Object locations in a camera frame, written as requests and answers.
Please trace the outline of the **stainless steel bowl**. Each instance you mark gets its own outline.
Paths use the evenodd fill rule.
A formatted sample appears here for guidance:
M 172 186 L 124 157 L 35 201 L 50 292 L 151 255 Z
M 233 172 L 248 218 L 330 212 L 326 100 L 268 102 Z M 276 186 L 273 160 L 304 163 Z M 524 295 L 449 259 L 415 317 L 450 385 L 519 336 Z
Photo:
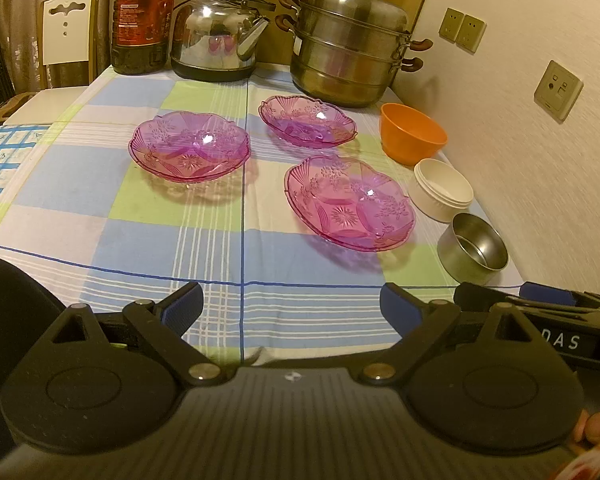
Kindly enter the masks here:
M 474 214 L 456 214 L 440 236 L 438 258 L 459 283 L 488 284 L 508 265 L 508 250 L 498 231 Z

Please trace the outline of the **white plastic bowl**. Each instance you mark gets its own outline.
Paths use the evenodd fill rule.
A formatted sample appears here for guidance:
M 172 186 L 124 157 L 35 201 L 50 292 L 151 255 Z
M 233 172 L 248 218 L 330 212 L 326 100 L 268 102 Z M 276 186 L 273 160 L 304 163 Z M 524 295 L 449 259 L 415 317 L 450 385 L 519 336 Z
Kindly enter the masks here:
M 435 158 L 416 164 L 407 192 L 421 212 L 441 223 L 450 223 L 456 214 L 468 211 L 475 197 L 474 189 L 460 172 Z

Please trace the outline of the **purple plastic plate front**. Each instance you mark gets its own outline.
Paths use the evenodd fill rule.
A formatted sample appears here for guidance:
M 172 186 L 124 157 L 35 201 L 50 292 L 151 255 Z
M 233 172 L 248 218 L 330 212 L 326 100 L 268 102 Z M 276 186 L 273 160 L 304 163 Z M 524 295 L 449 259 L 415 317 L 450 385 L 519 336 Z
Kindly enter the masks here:
M 400 185 L 352 157 L 313 155 L 285 174 L 287 202 L 314 234 L 357 252 L 405 243 L 416 214 Z

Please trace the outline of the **purple plastic plate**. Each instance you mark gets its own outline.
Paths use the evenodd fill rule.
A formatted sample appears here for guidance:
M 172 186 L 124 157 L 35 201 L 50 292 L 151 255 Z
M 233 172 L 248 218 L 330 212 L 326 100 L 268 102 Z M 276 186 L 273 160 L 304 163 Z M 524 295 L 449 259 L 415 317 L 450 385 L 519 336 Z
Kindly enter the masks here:
M 313 155 L 285 174 L 287 202 L 314 234 L 357 252 L 405 243 L 416 214 L 400 185 L 352 157 Z
M 212 113 L 170 112 L 138 125 L 129 140 L 143 170 L 172 182 L 207 182 L 230 174 L 250 157 L 248 132 Z
M 334 148 L 358 134 L 355 121 L 340 108 L 308 96 L 270 96 L 258 113 L 279 139 L 300 148 Z

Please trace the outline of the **orange plastic bowl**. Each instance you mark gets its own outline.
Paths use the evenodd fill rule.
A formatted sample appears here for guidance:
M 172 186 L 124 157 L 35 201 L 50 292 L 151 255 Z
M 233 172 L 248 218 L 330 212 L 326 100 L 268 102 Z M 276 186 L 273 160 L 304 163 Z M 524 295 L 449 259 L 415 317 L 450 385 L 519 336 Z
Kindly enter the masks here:
M 380 108 L 380 140 L 384 152 L 404 166 L 434 157 L 448 143 L 445 130 L 426 114 L 400 103 Z

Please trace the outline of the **blue white patterned cloth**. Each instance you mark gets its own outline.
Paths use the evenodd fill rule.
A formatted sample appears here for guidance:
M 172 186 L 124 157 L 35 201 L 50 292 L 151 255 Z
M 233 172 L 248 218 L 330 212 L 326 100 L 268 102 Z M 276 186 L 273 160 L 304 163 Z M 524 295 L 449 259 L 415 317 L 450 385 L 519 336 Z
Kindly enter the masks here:
M 0 215 L 17 196 L 42 158 L 50 125 L 0 126 Z

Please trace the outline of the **checkered tablecloth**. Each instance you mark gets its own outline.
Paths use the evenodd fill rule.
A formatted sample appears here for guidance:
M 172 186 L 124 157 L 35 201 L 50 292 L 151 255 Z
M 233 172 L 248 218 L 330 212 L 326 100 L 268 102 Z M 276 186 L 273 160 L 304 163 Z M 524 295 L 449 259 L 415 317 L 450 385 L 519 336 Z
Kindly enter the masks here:
M 204 312 L 186 339 L 221 362 L 264 363 L 377 350 L 396 332 L 379 310 L 382 284 L 422 300 L 451 298 L 437 256 L 441 223 L 419 216 L 390 252 L 355 252 L 312 233 L 289 207 L 287 170 L 308 154 L 261 122 L 260 103 L 294 93 L 289 70 L 259 67 L 234 84 L 170 72 L 103 72 L 47 130 L 47 148 L 0 215 L 0 258 L 64 304 L 97 312 L 159 300 L 187 281 Z M 128 144 L 145 120 L 172 110 L 213 113 L 250 136 L 244 166 L 196 184 L 158 179 Z

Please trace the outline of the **stainless steel steamer pot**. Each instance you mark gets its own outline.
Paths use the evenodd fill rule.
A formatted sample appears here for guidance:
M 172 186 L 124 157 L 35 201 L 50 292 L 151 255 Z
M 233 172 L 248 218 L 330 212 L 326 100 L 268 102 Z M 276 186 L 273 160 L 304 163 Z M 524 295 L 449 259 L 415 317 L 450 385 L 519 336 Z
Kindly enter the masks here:
M 415 40 L 405 11 L 384 0 L 278 0 L 294 15 L 276 26 L 294 36 L 290 73 L 309 96 L 338 106 L 366 107 L 382 97 L 397 72 L 417 72 L 434 43 Z

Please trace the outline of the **white wooden chair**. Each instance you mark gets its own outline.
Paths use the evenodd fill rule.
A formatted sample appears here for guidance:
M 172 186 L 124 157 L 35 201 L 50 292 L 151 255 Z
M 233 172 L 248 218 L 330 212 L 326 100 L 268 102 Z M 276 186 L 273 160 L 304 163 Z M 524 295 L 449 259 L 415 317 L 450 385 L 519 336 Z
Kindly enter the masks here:
M 96 14 L 98 0 L 46 0 L 38 19 L 38 54 L 43 89 L 23 92 L 0 106 L 0 124 L 50 125 L 61 118 L 86 90 L 84 86 L 50 88 L 50 66 L 84 63 L 87 80 L 96 77 Z

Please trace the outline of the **stainless steel kettle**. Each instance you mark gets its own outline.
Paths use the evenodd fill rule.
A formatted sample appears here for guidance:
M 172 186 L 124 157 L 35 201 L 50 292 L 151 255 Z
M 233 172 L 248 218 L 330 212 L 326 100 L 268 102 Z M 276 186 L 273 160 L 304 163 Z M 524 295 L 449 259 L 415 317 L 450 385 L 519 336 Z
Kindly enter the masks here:
M 266 0 L 185 0 L 174 8 L 171 68 L 208 82 L 248 78 L 257 64 L 260 37 L 270 24 Z

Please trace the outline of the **cooking oil bottle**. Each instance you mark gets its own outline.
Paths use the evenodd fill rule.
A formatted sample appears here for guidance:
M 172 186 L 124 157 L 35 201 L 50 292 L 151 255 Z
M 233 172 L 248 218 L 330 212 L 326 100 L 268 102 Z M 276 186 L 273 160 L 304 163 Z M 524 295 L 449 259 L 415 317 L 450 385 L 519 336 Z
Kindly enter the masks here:
M 111 64 L 122 75 L 161 70 L 168 56 L 174 0 L 114 0 Z

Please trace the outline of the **wall switch plate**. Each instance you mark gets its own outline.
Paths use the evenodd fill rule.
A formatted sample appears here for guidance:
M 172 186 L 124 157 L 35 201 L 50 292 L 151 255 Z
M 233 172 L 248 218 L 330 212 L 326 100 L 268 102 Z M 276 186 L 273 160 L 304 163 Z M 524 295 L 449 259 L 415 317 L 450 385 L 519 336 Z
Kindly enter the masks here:
M 562 124 L 584 87 L 583 81 L 564 66 L 551 60 L 535 89 L 534 102 Z

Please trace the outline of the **wall socket right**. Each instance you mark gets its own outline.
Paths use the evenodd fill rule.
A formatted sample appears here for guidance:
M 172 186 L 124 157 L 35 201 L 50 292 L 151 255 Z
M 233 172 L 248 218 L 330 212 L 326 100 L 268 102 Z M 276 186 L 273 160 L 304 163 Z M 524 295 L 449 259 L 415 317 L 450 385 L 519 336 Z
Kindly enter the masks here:
M 474 54 L 480 44 L 484 32 L 486 31 L 486 23 L 480 18 L 475 18 L 466 14 L 460 24 L 455 43 L 457 47 Z

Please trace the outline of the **wall socket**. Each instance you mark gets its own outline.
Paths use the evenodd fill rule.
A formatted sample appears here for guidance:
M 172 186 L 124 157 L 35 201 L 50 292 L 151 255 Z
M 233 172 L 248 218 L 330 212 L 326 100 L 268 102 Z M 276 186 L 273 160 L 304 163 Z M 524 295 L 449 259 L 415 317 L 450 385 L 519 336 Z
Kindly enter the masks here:
M 486 31 L 486 23 L 480 18 L 475 18 L 466 14 L 460 24 L 455 43 L 457 47 L 474 54 L 480 44 L 484 32 Z
M 452 8 L 447 8 L 439 28 L 439 36 L 454 44 L 465 14 Z

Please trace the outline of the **wall socket left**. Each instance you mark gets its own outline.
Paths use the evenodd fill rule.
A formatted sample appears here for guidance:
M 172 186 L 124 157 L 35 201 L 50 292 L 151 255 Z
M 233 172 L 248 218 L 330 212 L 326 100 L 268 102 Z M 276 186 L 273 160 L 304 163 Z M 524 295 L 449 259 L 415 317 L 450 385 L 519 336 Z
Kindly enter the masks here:
M 439 28 L 439 36 L 454 44 L 465 14 L 452 8 L 447 8 Z

